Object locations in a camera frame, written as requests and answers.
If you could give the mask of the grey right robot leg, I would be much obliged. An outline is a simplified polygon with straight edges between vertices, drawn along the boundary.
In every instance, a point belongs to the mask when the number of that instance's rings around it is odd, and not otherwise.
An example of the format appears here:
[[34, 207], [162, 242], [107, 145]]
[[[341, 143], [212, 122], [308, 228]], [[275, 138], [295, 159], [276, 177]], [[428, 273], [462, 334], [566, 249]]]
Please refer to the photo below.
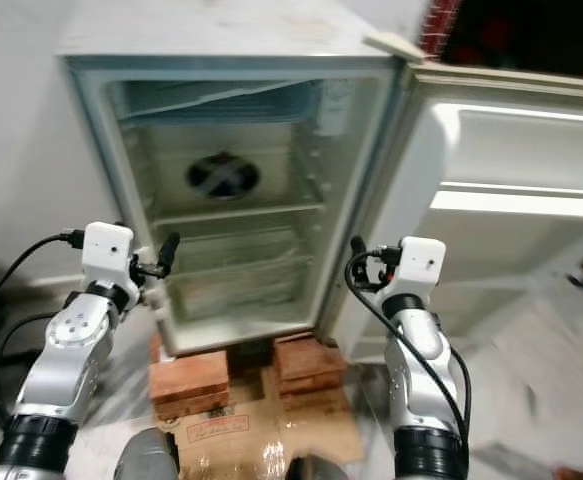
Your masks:
[[288, 462], [283, 480], [349, 480], [349, 476], [341, 466], [327, 458], [304, 454]]

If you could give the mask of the clear fridge shelf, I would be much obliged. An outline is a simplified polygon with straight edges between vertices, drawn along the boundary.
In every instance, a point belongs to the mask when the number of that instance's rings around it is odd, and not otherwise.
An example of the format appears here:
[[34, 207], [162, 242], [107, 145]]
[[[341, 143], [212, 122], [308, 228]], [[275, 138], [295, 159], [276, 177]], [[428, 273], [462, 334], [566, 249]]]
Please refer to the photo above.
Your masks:
[[163, 225], [185, 223], [185, 221], [209, 221], [226, 218], [244, 218], [244, 216], [277, 214], [277, 212], [294, 212], [304, 210], [322, 210], [322, 202], [315, 204], [285, 204], [264, 207], [246, 207], [246, 209], [194, 212], [194, 214], [182, 214], [155, 218], [149, 221], [151, 227], [163, 227]]

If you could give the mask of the red tiled brick column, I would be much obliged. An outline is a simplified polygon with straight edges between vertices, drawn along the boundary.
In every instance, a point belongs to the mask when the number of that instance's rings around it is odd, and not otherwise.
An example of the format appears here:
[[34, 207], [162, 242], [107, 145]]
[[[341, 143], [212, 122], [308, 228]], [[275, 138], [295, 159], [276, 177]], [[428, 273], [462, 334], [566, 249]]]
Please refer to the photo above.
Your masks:
[[448, 37], [464, 0], [428, 0], [422, 15], [419, 47], [425, 58], [437, 59], [445, 50]]

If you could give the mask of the orange brick stack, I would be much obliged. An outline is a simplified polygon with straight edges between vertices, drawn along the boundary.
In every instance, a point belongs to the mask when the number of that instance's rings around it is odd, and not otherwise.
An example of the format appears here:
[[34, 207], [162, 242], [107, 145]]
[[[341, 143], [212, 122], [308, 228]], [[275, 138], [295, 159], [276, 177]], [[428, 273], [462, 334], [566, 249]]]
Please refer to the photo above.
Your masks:
[[230, 402], [226, 352], [168, 358], [158, 347], [154, 356], [148, 366], [148, 392], [157, 420], [181, 419]]
[[273, 367], [279, 396], [288, 397], [341, 387], [347, 362], [340, 349], [304, 333], [274, 340]]

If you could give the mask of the grey mini fridge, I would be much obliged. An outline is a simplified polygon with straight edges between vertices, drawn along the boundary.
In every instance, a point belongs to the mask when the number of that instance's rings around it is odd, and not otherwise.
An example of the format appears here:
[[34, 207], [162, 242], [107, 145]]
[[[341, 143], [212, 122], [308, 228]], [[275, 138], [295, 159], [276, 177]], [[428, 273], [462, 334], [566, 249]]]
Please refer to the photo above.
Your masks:
[[[315, 257], [299, 302], [201, 321], [172, 306], [173, 266], [146, 291], [171, 355], [310, 332], [332, 314], [404, 67], [370, 45], [374, 33], [336, 0], [86, 0], [73, 10], [59, 59], [143, 250], [158, 253], [172, 230], [181, 244], [291, 227]], [[323, 209], [149, 224], [315, 202]]]

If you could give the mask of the flat brown cardboard sheet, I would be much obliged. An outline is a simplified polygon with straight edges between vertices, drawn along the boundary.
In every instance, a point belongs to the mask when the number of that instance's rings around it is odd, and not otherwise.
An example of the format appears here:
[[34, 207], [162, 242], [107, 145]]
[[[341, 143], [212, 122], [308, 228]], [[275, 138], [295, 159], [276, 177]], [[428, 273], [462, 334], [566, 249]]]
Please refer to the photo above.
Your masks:
[[180, 480], [282, 480], [292, 458], [304, 454], [343, 467], [365, 457], [351, 404], [338, 388], [233, 403], [157, 426], [175, 438]]

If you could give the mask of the clear fridge crisper drawer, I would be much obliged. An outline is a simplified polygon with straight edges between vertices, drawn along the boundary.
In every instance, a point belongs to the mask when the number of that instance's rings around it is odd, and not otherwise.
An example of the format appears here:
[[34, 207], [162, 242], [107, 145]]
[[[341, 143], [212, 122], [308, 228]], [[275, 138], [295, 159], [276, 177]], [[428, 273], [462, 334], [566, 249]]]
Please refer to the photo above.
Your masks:
[[166, 280], [177, 315], [201, 321], [240, 308], [294, 305], [315, 257], [291, 227], [183, 239]]

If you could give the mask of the grey fridge door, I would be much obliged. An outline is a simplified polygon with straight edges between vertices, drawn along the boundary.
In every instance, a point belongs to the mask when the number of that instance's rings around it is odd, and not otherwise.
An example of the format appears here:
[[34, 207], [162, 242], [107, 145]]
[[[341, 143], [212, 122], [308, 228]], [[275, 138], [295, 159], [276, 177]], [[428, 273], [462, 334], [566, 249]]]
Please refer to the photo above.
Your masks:
[[583, 79], [405, 67], [350, 233], [445, 243], [431, 307], [486, 343], [583, 261]]

